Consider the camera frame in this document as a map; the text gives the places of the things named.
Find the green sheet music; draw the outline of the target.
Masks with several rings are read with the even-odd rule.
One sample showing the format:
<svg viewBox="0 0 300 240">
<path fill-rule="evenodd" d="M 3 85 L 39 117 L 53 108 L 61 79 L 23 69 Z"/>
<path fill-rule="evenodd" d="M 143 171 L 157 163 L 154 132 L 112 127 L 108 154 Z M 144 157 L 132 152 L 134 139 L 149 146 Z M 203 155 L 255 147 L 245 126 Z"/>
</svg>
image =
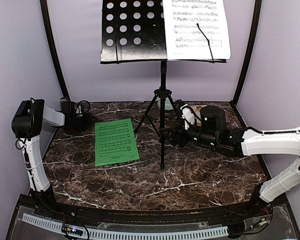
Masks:
<svg viewBox="0 0 300 240">
<path fill-rule="evenodd" d="M 95 124 L 95 166 L 140 159 L 131 119 Z"/>
</svg>

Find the white sheet music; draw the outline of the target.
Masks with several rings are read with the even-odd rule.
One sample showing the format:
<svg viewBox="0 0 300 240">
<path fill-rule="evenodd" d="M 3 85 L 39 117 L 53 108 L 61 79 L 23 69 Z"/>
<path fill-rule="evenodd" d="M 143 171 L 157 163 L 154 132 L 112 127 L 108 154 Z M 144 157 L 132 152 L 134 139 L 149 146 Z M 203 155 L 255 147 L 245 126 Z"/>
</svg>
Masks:
<svg viewBox="0 0 300 240">
<path fill-rule="evenodd" d="M 162 5 L 168 60 L 230 59 L 229 30 L 222 0 L 164 0 Z"/>
</svg>

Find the black music stand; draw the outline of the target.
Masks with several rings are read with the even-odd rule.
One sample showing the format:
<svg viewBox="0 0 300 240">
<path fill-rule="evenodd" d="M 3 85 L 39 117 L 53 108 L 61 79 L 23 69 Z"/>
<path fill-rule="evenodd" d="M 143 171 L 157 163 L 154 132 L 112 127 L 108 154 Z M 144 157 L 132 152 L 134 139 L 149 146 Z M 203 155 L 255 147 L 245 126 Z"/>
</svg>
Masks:
<svg viewBox="0 0 300 240">
<path fill-rule="evenodd" d="M 172 99 L 167 88 L 171 61 L 225 63 L 227 60 L 168 60 L 163 0 L 105 0 L 102 3 L 102 64 L 160 62 L 160 86 L 154 101 L 160 101 L 160 132 L 165 127 L 165 100 Z"/>
</svg>

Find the brown wooden metronome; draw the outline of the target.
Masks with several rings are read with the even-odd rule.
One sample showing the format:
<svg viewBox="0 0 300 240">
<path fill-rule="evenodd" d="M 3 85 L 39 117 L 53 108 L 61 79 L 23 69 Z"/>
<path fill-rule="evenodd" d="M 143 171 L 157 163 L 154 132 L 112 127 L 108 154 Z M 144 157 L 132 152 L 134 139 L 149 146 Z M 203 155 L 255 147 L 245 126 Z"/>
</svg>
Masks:
<svg viewBox="0 0 300 240">
<path fill-rule="evenodd" d="M 68 135 L 71 135 L 71 136 L 78 135 L 78 134 L 85 131 L 84 128 L 76 127 L 76 126 L 64 127 L 63 130 L 64 130 L 65 134 L 68 134 Z"/>
</svg>

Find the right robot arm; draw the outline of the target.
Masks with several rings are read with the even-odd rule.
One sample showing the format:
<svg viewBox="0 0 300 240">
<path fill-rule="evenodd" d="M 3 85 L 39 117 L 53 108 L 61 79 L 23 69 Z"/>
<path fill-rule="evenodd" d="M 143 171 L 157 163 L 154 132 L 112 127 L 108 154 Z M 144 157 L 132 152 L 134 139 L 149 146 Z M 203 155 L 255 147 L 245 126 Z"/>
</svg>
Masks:
<svg viewBox="0 0 300 240">
<path fill-rule="evenodd" d="M 284 130 L 257 130 L 253 127 L 228 129 L 225 111 L 205 106 L 196 115 L 185 104 L 180 108 L 183 123 L 161 129 L 173 146 L 194 142 L 228 157 L 254 155 L 294 155 L 296 160 L 272 179 L 258 185 L 245 205 L 245 213 L 256 217 L 265 205 L 300 184 L 300 127 Z"/>
</svg>

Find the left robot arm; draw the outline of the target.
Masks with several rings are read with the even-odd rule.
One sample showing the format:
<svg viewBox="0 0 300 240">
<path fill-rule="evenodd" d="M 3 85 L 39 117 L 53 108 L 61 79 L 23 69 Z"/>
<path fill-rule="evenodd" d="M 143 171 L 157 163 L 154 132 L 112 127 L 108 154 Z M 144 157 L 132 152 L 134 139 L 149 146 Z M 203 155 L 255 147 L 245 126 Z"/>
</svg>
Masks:
<svg viewBox="0 0 300 240">
<path fill-rule="evenodd" d="M 65 132 L 79 133 L 89 129 L 94 119 L 87 100 L 80 102 L 60 99 L 59 111 L 46 105 L 44 99 L 24 100 L 20 103 L 11 123 L 16 137 L 15 147 L 22 151 L 30 190 L 39 195 L 48 195 L 52 190 L 46 175 L 40 150 L 40 134 L 43 123 Z"/>
</svg>

